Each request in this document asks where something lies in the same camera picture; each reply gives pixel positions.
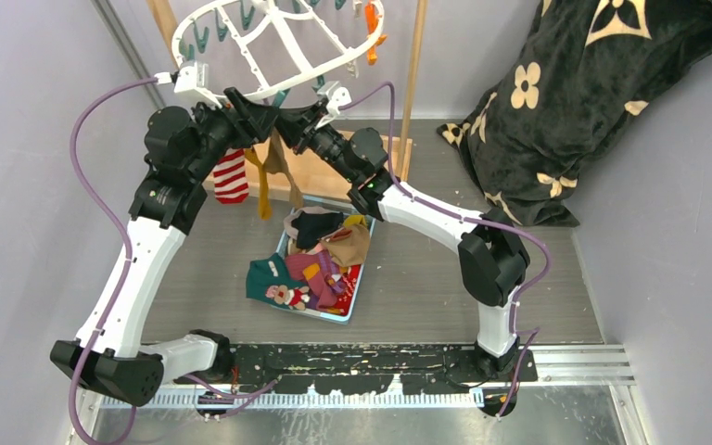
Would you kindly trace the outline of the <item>tan brown sock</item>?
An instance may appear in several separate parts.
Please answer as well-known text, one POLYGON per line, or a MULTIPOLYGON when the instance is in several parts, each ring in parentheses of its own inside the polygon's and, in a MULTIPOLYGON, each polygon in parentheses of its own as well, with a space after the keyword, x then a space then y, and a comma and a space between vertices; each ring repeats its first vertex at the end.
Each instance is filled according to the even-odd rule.
POLYGON ((303 197, 286 161, 283 140, 275 128, 272 129, 270 134, 268 152, 263 166, 267 173, 282 173, 286 177, 289 183, 288 200, 296 209, 301 208, 303 206, 303 197))
POLYGON ((370 231, 361 224, 341 227, 320 240, 320 244, 328 251, 332 261, 342 267, 364 264, 370 243, 370 231))

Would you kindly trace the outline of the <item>white plastic sock hanger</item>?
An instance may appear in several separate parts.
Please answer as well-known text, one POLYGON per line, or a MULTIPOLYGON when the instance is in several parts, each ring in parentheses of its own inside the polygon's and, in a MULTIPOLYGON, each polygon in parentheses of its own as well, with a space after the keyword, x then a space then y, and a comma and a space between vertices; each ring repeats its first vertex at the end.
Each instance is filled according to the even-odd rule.
MULTIPOLYGON (((227 2, 230 4, 228 7, 228 13, 231 19, 238 19, 238 4, 241 1, 227 2)), ((282 9, 290 11, 293 8, 294 2, 292 2, 290 6, 282 6, 278 2, 276 3, 282 9)), ((350 9, 356 19, 363 19, 362 17, 355 15, 353 10, 354 2, 356 1, 337 1, 334 9, 336 11, 350 9)), ((324 19, 326 24, 339 35, 344 45, 355 47, 361 44, 366 37, 367 23, 365 19, 365 35, 358 38, 350 38, 346 32, 340 30, 337 25, 328 24, 324 17, 320 17, 324 19)), ((198 25, 200 27, 207 27, 210 30, 206 50, 204 54, 198 56, 198 60, 205 62, 210 66, 210 89, 217 94, 222 94, 228 87, 241 88, 243 95, 253 92, 256 89, 258 82, 251 75, 246 60, 239 56, 238 48, 234 42, 232 40, 222 42, 218 39, 217 32, 214 29, 214 19, 211 16, 201 19, 198 25)), ((311 64, 317 65, 337 55, 337 50, 327 41, 323 31, 315 24, 311 22, 292 21, 290 22, 289 27, 296 35, 299 46, 311 64)), ((274 29, 268 29, 259 38, 257 38, 249 48, 269 83, 280 82, 296 73, 297 68, 288 56, 287 51, 280 44, 277 32, 274 29)), ((347 77, 351 77, 353 79, 359 77, 359 65, 362 62, 369 65, 365 56, 359 57, 357 60, 358 75, 356 77, 352 77, 346 68, 340 67, 327 73, 325 79, 328 82, 339 81, 344 86, 343 82, 347 77)), ((176 71, 177 67, 175 65, 175 71, 173 73, 167 72, 164 74, 174 74, 176 71)), ((310 86, 315 91, 315 85, 315 81, 310 81, 299 86, 310 86)))

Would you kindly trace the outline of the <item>red white striped santa sock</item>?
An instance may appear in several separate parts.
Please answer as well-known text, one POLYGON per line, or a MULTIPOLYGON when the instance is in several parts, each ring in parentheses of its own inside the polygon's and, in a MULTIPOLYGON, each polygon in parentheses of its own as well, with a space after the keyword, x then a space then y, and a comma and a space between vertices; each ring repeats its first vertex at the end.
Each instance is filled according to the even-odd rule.
POLYGON ((248 197, 244 149, 227 153, 212 170, 214 196, 224 205, 242 203, 248 197))

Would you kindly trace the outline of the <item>mustard yellow sock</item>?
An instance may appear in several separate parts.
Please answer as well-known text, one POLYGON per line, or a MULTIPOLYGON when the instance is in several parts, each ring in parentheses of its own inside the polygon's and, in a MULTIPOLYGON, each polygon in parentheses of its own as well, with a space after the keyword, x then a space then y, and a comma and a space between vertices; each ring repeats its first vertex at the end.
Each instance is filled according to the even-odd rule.
POLYGON ((269 202, 268 173, 264 164, 258 157, 256 150, 251 147, 245 150, 246 160, 256 167, 259 179, 259 203, 258 211, 262 220, 270 220, 273 216, 273 209, 269 202))

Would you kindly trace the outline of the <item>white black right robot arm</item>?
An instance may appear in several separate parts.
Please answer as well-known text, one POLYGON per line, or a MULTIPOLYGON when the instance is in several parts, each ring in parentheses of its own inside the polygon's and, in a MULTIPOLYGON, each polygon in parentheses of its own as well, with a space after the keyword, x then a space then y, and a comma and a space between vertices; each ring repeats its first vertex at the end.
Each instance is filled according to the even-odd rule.
POLYGON ((326 116, 321 104, 282 109, 274 124, 295 153, 311 150, 350 184, 348 198, 360 213, 412 229, 457 255, 464 288, 477 302, 478 371, 503 379, 519 361, 512 304, 530 264, 517 230, 498 210, 463 210, 413 189, 389 172, 377 130, 346 137, 326 116))

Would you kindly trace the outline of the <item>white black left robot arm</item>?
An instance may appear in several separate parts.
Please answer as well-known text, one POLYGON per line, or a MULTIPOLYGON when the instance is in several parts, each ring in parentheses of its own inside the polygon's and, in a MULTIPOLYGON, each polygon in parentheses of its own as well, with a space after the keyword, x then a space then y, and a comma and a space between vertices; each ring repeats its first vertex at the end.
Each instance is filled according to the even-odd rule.
POLYGON ((278 109, 235 89, 220 107, 163 108, 147 121, 148 171, 129 220, 118 222, 123 248, 91 315, 73 340, 59 340, 51 362, 76 388, 136 407, 177 379, 220 383, 234 368, 227 337, 196 329, 146 345, 142 334, 159 284, 206 200, 204 181, 224 157, 266 141, 278 109))

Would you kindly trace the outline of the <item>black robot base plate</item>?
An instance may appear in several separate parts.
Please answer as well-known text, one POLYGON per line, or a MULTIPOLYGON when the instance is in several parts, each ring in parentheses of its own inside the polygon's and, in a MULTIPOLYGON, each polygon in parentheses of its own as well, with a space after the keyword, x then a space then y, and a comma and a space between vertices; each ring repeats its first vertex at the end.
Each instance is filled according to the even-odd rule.
POLYGON ((177 378, 196 384, 210 416, 230 408, 477 407, 511 413, 539 378, 533 354, 512 346, 492 359, 470 344, 237 344, 223 365, 177 378))

